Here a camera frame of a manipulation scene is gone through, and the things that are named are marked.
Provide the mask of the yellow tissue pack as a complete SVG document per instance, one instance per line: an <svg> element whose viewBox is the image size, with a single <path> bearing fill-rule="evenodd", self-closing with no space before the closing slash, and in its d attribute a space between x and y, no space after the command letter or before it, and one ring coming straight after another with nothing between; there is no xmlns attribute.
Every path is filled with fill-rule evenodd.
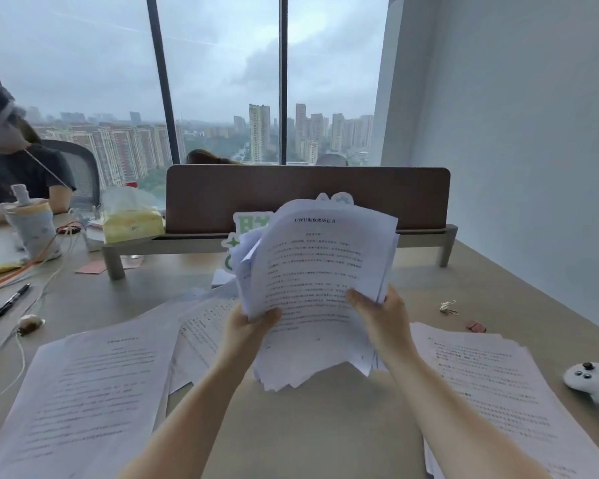
<svg viewBox="0 0 599 479"><path fill-rule="evenodd" d="M105 244L154 238L166 233L158 199L132 186L106 189L101 200L101 215Z"/></svg>

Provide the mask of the grey office chair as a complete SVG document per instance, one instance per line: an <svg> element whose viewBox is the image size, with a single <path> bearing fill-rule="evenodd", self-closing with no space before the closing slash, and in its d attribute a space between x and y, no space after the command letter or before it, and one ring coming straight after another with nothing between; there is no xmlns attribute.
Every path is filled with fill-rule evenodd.
<svg viewBox="0 0 599 479"><path fill-rule="evenodd" d="M101 181L96 158L85 147L72 142L42 139L42 144L58 151L72 171L76 190L72 208L94 213L101 204Z"/></svg>

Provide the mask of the small spread of printed papers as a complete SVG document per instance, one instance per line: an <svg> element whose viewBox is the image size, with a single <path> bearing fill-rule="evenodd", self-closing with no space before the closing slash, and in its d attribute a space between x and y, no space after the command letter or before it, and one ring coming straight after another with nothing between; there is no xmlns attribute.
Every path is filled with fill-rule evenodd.
<svg viewBox="0 0 599 479"><path fill-rule="evenodd" d="M228 283L208 292L193 289L174 299L180 329L172 359L169 394L197 384L214 363L225 320L238 302L238 291Z"/></svg>

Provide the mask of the grey desk shelf riser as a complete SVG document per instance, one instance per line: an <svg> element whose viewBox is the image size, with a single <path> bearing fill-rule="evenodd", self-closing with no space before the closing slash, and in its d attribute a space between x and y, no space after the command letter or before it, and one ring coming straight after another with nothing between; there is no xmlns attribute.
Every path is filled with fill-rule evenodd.
<svg viewBox="0 0 599 479"><path fill-rule="evenodd" d="M398 248L438 248L437 265L447 267L458 226L443 229L399 231ZM101 252L109 278L112 281L126 277L121 257L124 255L181 255L221 253L227 247L223 242L229 234L163 234L150 238L104 243Z"/></svg>

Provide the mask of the brown desk divider panel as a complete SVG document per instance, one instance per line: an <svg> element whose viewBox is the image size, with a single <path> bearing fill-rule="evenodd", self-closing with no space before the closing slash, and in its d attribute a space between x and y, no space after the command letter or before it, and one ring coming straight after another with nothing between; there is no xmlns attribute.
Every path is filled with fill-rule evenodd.
<svg viewBox="0 0 599 479"><path fill-rule="evenodd" d="M421 167L174 165L167 171L166 233L227 235L234 213L345 192L398 219L398 234L447 228L450 171Z"/></svg>

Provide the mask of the person's left forearm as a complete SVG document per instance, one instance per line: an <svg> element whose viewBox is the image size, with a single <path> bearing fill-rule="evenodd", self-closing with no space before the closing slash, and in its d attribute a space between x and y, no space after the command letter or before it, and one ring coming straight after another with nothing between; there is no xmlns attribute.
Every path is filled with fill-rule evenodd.
<svg viewBox="0 0 599 479"><path fill-rule="evenodd" d="M118 479L200 479L238 386L255 353L220 354Z"/></svg>

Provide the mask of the white cup with straw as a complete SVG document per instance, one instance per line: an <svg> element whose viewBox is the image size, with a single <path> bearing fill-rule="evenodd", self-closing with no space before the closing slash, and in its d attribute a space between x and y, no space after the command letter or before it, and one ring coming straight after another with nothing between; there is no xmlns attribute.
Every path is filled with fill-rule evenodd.
<svg viewBox="0 0 599 479"><path fill-rule="evenodd" d="M11 191L15 201L0 203L0 214L15 229L30 261L40 263L60 257L61 245L49 200L31 197L24 184L11 185Z"/></svg>

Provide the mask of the person's left hand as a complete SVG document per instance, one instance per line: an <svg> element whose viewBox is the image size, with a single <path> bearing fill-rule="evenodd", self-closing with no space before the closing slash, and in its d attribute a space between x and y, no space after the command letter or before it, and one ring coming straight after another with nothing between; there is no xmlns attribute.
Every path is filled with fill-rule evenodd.
<svg viewBox="0 0 599 479"><path fill-rule="evenodd" d="M222 345L216 358L219 365L243 371L254 363L263 340L250 336L249 319L238 303L229 313L224 327Z"/></svg>

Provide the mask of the person's right hand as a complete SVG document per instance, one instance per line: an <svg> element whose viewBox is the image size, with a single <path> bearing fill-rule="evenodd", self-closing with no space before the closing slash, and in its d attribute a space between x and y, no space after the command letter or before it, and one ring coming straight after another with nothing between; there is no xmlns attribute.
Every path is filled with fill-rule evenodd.
<svg viewBox="0 0 599 479"><path fill-rule="evenodd" d="M389 285L381 305L381 315L371 322L363 321L368 337L380 358L395 376L407 376L420 364L410 331L403 299Z"/></svg>

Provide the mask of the stack of printed sheets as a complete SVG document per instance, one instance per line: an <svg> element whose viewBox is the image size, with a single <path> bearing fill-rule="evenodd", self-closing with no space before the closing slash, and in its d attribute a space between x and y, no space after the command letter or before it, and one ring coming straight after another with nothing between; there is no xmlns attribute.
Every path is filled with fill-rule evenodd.
<svg viewBox="0 0 599 479"><path fill-rule="evenodd" d="M323 193L284 204L265 226L238 236L229 271L243 312L249 320L282 312L253 365L267 392L298 387L342 363L364 376L378 368L381 360L346 292L383 302L398 221L354 205L349 195Z"/></svg>

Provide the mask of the green and white cutout sign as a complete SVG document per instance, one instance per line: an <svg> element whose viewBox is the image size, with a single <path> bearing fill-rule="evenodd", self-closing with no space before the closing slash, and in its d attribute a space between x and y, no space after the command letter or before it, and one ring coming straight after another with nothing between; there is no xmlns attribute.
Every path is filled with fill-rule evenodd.
<svg viewBox="0 0 599 479"><path fill-rule="evenodd" d="M363 244L353 243L350 233L359 226L359 209L349 194L337 193L337 201L297 199L277 211L237 212L234 214L236 233L222 241L229 250L222 271L223 281L214 280L219 287L235 279L234 266L256 263L261 246L263 262L258 271L267 279L267 271L318 270L328 273L338 269L341 275L359 273L363 264Z"/></svg>

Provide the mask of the person's right forearm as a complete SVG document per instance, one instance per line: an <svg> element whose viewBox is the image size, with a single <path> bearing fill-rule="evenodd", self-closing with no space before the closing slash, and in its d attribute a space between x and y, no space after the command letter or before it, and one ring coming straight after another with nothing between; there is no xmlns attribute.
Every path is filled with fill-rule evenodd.
<svg viewBox="0 0 599 479"><path fill-rule="evenodd" d="M552 479L482 417L415 349L380 350L445 479Z"/></svg>

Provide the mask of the thick pile of printed papers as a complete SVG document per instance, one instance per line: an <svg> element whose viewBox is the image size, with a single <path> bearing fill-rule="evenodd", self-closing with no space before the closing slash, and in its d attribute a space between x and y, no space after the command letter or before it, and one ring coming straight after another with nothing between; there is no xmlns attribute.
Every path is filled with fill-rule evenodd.
<svg viewBox="0 0 599 479"><path fill-rule="evenodd" d="M560 403L529 351L501 335L414 322L415 346L457 393L554 479L599 479L599 448Z"/></svg>

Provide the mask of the wide pile of printed papers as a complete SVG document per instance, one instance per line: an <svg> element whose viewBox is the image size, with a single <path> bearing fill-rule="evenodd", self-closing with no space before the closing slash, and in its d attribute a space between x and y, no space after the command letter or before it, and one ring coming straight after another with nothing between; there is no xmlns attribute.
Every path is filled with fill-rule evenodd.
<svg viewBox="0 0 599 479"><path fill-rule="evenodd" d="M129 321L68 337L0 430L0 479L116 479L152 435L178 332Z"/></svg>

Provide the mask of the black pen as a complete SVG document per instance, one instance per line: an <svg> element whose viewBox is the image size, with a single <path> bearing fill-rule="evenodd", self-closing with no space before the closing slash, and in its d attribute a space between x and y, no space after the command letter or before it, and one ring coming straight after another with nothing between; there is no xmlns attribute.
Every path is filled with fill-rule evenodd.
<svg viewBox="0 0 599 479"><path fill-rule="evenodd" d="M31 290L31 284L26 283L16 291L8 300L0 307L0 319L7 315L11 309Z"/></svg>

